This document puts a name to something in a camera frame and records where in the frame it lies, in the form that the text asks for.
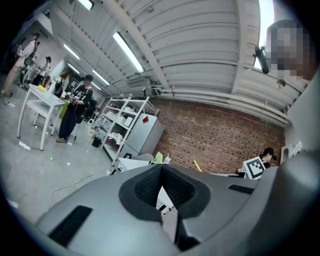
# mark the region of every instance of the black rubber opening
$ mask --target black rubber opening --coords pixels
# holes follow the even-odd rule
[[[210,190],[205,184],[167,164],[155,164],[124,182],[119,198],[136,218],[162,223],[161,213],[156,209],[161,186],[182,219],[199,216],[210,200]]]

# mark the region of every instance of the person sitting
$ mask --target person sitting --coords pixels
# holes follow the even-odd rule
[[[267,147],[264,149],[263,153],[259,155],[264,167],[267,169],[270,167],[271,160],[277,160],[274,149],[272,147]]]

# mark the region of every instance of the white shelving unit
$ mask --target white shelving unit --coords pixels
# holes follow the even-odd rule
[[[134,112],[125,111],[126,107],[134,108]],[[108,111],[111,111],[114,113],[114,117],[110,118],[106,115]],[[112,159],[112,165],[115,164],[115,161],[118,159],[119,153],[123,147],[123,145],[126,142],[126,139],[133,129],[139,115],[141,113],[147,113],[150,115],[156,116],[158,114],[159,110],[156,109],[150,102],[149,97],[146,99],[131,99],[131,97],[128,97],[126,99],[118,99],[118,98],[111,98],[107,105],[104,107],[100,117],[107,120],[108,122],[112,122],[111,126],[109,127],[107,131],[107,136],[102,141],[101,148],[105,148],[106,152],[109,154],[109,156]],[[117,119],[121,116],[128,116],[133,118],[130,127],[125,126],[124,124],[117,121]],[[108,139],[117,140],[118,138],[112,135],[112,131],[114,127],[120,126],[126,130],[126,133],[121,140],[118,148],[115,145],[109,145],[106,144],[106,141]]]

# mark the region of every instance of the sneaker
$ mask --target sneaker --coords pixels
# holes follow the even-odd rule
[[[55,142],[64,143],[64,142],[66,142],[66,140],[65,140],[64,138],[57,138],[57,139],[55,140]]]

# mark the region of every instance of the brick wall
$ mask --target brick wall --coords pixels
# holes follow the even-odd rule
[[[277,155],[273,165],[280,164],[281,147],[285,145],[284,129],[258,117],[213,105],[153,99],[160,109],[163,135],[154,150],[171,163],[202,171],[234,173],[244,160],[258,156],[267,147]]]

